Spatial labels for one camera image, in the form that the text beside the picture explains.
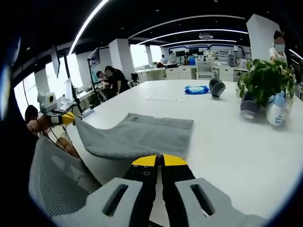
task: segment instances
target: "person in white shirt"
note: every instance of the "person in white shirt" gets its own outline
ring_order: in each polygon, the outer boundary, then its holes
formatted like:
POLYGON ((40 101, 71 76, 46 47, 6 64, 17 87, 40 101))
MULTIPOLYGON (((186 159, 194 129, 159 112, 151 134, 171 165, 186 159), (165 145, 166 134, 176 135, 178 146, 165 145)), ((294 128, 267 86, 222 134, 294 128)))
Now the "person in white shirt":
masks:
POLYGON ((167 64, 167 60, 165 59, 164 54, 162 55, 162 58, 161 58, 160 63, 162 63, 162 64, 167 64))
POLYGON ((207 48, 206 59, 208 61, 213 61, 214 60, 214 53, 210 50, 209 47, 207 48))
POLYGON ((273 47, 269 49, 269 59, 272 64, 275 63, 275 60, 279 60, 287 63, 284 49, 285 49, 285 41, 283 39, 283 36, 279 31, 276 31, 274 34, 273 47))
POLYGON ((170 64, 176 64, 177 63, 177 57, 176 57, 176 55, 174 54, 173 51, 169 52, 169 63, 170 64))

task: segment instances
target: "computer monitor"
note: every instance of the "computer monitor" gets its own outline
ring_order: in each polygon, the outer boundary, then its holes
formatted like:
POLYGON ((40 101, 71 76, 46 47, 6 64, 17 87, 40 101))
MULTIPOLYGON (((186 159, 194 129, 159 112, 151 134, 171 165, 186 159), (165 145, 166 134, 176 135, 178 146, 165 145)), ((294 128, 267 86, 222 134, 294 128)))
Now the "computer monitor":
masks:
POLYGON ((176 51, 176 57, 183 57, 185 55, 185 51, 176 51))
POLYGON ((53 69, 55 70, 55 74, 58 78, 59 69, 60 69, 60 60, 59 60, 59 54, 58 54, 57 46, 52 46, 52 48, 51 48, 51 58, 52 58, 52 62, 53 62, 53 69))
POLYGON ((192 54, 199 54, 199 48, 190 48, 189 53, 192 54))
POLYGON ((69 78, 67 81, 64 83, 64 88, 65 88, 65 100, 66 103, 68 104, 73 104, 73 98, 72 98, 72 83, 71 83, 71 78, 69 78))
POLYGON ((100 53, 99 47, 97 47, 87 58, 89 61, 90 70, 93 70, 96 66, 100 64, 100 53))

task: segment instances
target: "green leaves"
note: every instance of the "green leaves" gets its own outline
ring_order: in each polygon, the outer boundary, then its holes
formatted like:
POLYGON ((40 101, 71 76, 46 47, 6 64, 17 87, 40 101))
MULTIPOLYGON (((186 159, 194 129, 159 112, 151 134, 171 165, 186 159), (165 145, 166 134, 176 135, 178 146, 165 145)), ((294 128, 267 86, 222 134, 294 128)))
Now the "green leaves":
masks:
POLYGON ((246 63, 246 68, 250 71, 250 69, 251 69, 251 63, 250 63, 250 61, 248 61, 248 62, 246 63))
POLYGON ((253 86, 252 84, 250 84, 250 85, 248 86, 248 92, 251 93, 251 94, 254 93, 254 86, 253 86))
POLYGON ((259 104, 262 104, 263 93, 264 89, 258 89, 258 92, 256 93, 256 100, 259 104))
POLYGON ((245 86, 243 85, 240 89, 240 97, 243 98, 245 86))
POLYGON ((247 89, 256 98, 256 103, 266 106, 270 96, 280 93, 281 90, 289 92, 290 98, 294 96, 294 78, 292 70, 282 61, 275 61, 274 64, 260 59, 247 62, 249 70, 240 77, 238 87, 240 97, 243 97, 247 89))
POLYGON ((253 62, 252 62, 252 65, 253 66, 258 66, 260 64, 260 59, 255 59, 253 62))

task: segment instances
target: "ceiling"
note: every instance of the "ceiling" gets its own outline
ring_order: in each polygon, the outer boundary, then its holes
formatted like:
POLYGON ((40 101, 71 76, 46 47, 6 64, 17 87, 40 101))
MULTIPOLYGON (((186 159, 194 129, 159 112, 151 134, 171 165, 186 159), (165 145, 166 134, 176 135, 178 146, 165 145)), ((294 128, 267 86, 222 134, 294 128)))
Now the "ceiling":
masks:
MULTIPOLYGON (((129 38, 149 27, 184 17, 198 15, 229 15, 243 17, 199 17, 180 20, 157 26, 139 33, 133 38, 154 38, 170 33, 195 29, 231 29, 247 31, 246 22, 252 14, 258 14, 276 21, 285 31, 286 46, 303 54, 300 37, 302 31, 295 29, 301 21, 299 15, 291 14, 292 5, 282 4, 282 0, 191 0, 178 3, 175 0, 110 0, 96 14, 84 31, 81 39, 89 42, 77 45, 75 52, 86 52, 96 47, 107 46, 116 38, 129 38)), ((27 18, 24 19, 19 57, 13 70, 41 52, 47 51, 53 44, 72 42, 80 27, 100 0, 48 0, 38 1, 27 18)), ((196 40, 199 32, 172 35, 161 38, 166 43, 196 40)), ((238 45, 250 45, 249 36, 233 32, 211 32, 214 39, 235 40, 238 45)), ((131 44, 141 41, 130 39, 131 44)), ((145 44, 158 44, 157 41, 145 44)))

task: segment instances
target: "white bottle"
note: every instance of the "white bottle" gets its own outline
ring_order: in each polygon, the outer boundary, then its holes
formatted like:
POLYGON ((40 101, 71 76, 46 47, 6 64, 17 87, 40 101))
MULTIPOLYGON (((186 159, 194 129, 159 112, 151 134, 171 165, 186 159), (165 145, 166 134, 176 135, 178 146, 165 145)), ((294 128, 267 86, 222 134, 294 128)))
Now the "white bottle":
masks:
POLYGON ((282 123, 284 117, 284 107, 286 101, 284 97, 276 95, 266 109, 266 120, 273 126, 278 126, 282 123))

